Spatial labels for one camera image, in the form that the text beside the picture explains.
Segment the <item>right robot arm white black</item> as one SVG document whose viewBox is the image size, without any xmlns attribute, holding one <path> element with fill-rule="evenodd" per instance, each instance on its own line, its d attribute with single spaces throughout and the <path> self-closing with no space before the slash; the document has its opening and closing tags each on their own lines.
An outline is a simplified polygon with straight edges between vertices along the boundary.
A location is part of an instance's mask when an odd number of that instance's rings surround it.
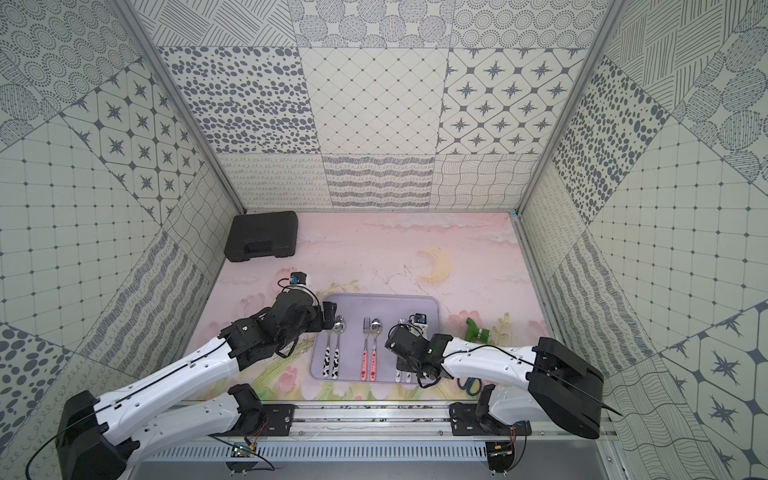
<svg viewBox="0 0 768 480">
<path fill-rule="evenodd" d="M 422 388 L 443 380 L 483 383 L 474 404 L 454 403 L 449 414 L 456 436 L 524 436 L 525 422 L 551 421 L 576 437 L 600 436 L 603 374 L 554 338 L 534 346 L 502 348 L 448 334 L 427 339 L 413 326 L 392 327 L 386 348 Z"/>
</svg>

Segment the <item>pink strawberry handle spoon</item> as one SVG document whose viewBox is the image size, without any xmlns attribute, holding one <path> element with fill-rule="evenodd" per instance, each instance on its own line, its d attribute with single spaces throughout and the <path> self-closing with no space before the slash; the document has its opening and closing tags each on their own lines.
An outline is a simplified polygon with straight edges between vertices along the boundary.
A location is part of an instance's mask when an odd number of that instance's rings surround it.
<svg viewBox="0 0 768 480">
<path fill-rule="evenodd" d="M 374 318 L 371 321 L 371 337 L 372 337 L 372 350 L 371 350 L 371 360 L 370 360 L 370 371 L 369 371 L 369 381 L 375 382 L 377 380 L 377 349 L 378 349 L 378 336 L 380 335 L 382 331 L 382 322 L 379 318 Z"/>
</svg>

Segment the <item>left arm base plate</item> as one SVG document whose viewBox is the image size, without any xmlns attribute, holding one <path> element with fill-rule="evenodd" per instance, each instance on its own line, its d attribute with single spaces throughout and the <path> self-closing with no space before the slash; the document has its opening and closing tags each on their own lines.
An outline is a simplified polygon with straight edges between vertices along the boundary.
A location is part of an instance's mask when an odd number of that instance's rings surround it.
<svg viewBox="0 0 768 480">
<path fill-rule="evenodd" d="M 235 424 L 219 436 L 286 437 L 290 433 L 296 406 L 294 404 L 266 404 L 260 407 L 237 408 Z"/>
</svg>

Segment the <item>cow pattern handle spoon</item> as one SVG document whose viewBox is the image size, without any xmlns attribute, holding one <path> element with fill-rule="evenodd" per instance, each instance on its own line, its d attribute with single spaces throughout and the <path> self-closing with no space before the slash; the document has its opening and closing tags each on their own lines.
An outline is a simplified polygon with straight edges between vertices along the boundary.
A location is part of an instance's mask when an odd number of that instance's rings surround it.
<svg viewBox="0 0 768 480">
<path fill-rule="evenodd" d="M 340 370 L 340 343 L 341 343 L 341 336 L 345 332 L 346 329 L 346 322 L 343 316 L 338 315 L 336 317 L 334 326 L 333 326 L 333 332 L 336 335 L 336 342 L 335 342 L 335 348 L 333 351 L 333 357 L 332 357 L 332 365 L 331 365 L 331 379 L 337 380 L 339 378 L 339 370 Z"/>
</svg>

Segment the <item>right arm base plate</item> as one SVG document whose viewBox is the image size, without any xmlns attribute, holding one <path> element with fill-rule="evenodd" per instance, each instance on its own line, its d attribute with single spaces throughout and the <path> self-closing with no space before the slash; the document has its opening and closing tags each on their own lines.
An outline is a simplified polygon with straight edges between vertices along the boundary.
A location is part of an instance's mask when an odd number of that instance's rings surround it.
<svg viewBox="0 0 768 480">
<path fill-rule="evenodd" d="M 453 436 L 517 436 L 532 434 L 529 421 L 523 420 L 506 425 L 490 415 L 488 409 L 477 403 L 454 402 L 448 406 Z"/>
</svg>

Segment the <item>pink strawberry handle fork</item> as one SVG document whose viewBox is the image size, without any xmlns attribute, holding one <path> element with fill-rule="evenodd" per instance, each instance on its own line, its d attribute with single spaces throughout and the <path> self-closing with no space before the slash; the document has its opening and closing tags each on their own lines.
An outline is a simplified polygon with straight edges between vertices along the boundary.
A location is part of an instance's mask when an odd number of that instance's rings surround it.
<svg viewBox="0 0 768 480">
<path fill-rule="evenodd" d="M 370 335 L 371 318 L 365 317 L 363 319 L 362 331 L 363 331 L 363 351 L 361 356 L 361 370 L 360 379 L 363 382 L 368 380 L 368 339 Z"/>
</svg>

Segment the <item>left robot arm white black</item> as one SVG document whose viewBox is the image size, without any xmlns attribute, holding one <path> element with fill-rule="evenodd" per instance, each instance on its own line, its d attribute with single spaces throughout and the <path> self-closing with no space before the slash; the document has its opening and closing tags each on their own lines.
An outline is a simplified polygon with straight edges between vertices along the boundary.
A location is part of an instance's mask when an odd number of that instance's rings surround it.
<svg viewBox="0 0 768 480">
<path fill-rule="evenodd" d="M 329 330 L 337 306 L 305 287 L 283 290 L 270 307 L 238 319 L 189 355 L 112 392 L 69 398 L 54 440 L 65 479 L 117 479 L 135 464 L 202 436 L 252 436 L 271 421 L 249 384 L 196 406 L 180 401 L 257 362 L 293 353 L 301 335 Z"/>
</svg>

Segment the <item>cow pattern handle fork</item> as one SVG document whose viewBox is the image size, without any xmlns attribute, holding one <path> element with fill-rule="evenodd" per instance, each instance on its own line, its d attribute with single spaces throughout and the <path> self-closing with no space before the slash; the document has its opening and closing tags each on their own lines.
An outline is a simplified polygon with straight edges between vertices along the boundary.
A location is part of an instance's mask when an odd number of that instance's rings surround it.
<svg viewBox="0 0 768 480">
<path fill-rule="evenodd" d="M 327 340 L 326 340 L 324 356 L 323 356 L 323 365 L 322 365 L 323 378 L 329 378 L 331 374 L 331 364 L 332 364 L 331 340 L 332 340 L 332 331 L 329 331 Z"/>
</svg>

